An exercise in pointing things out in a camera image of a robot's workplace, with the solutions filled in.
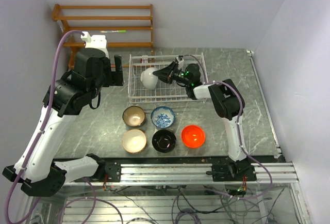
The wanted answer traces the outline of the white ceramic bowl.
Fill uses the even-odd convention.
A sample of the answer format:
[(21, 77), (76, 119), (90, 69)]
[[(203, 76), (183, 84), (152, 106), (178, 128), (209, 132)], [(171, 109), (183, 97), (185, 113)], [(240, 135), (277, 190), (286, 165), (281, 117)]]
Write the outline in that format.
[(141, 73), (140, 81), (146, 89), (148, 90), (155, 89), (158, 82), (158, 77), (153, 73), (157, 70), (158, 70), (157, 68), (150, 67)]

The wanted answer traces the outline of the white wire dish rack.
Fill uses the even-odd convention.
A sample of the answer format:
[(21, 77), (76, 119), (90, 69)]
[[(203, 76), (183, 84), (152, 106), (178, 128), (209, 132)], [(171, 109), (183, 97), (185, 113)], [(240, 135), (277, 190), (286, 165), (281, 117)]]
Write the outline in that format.
[(208, 82), (203, 54), (130, 56), (130, 103), (190, 102), (193, 88)]

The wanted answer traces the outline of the blue patterned white bowl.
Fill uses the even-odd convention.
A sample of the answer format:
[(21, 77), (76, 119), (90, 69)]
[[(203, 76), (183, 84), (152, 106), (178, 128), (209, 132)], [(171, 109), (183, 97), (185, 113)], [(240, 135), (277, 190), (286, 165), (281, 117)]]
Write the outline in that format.
[(152, 124), (160, 129), (167, 129), (175, 122), (174, 111), (166, 106), (159, 106), (151, 113)]

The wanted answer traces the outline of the glossy black bowl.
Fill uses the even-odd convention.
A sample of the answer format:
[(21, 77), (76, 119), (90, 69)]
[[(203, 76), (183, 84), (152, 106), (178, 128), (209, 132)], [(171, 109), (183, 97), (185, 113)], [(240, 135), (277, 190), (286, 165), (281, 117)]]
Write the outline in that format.
[(177, 144), (177, 138), (170, 130), (158, 130), (152, 137), (153, 148), (161, 153), (173, 151)]

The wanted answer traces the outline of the orange red bowl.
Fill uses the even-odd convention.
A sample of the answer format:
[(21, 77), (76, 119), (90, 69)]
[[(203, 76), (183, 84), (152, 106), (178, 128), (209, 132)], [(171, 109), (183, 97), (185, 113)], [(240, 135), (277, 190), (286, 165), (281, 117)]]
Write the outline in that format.
[(188, 125), (181, 132), (183, 144), (188, 148), (199, 148), (205, 142), (205, 132), (197, 125)]

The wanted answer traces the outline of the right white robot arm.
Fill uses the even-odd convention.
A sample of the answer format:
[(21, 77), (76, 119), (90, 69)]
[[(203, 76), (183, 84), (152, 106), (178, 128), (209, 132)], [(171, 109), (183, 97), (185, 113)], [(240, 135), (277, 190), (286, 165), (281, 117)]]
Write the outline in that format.
[(183, 71), (177, 61), (154, 71), (153, 75), (166, 84), (177, 82), (185, 88), (188, 98), (192, 100), (211, 99), (225, 126), (230, 162), (213, 165), (206, 174), (212, 176), (215, 182), (245, 179), (247, 173), (252, 172), (252, 157), (246, 150), (240, 122), (245, 102), (233, 81), (202, 82), (204, 74), (200, 72), (197, 63), (187, 65)]

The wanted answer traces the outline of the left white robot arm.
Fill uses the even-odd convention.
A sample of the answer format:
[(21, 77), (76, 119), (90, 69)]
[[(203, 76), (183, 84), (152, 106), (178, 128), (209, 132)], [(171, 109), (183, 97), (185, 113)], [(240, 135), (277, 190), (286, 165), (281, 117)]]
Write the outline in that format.
[(32, 197), (51, 197), (70, 181), (88, 177), (104, 178), (106, 162), (95, 154), (67, 162), (55, 162), (68, 128), (85, 106), (101, 97), (101, 89), (124, 84), (122, 57), (114, 55), (111, 69), (108, 55), (100, 49), (82, 49), (76, 54), (74, 68), (49, 87), (42, 113), (28, 147), (19, 161), (3, 170), (11, 182), (18, 180), (21, 191)]

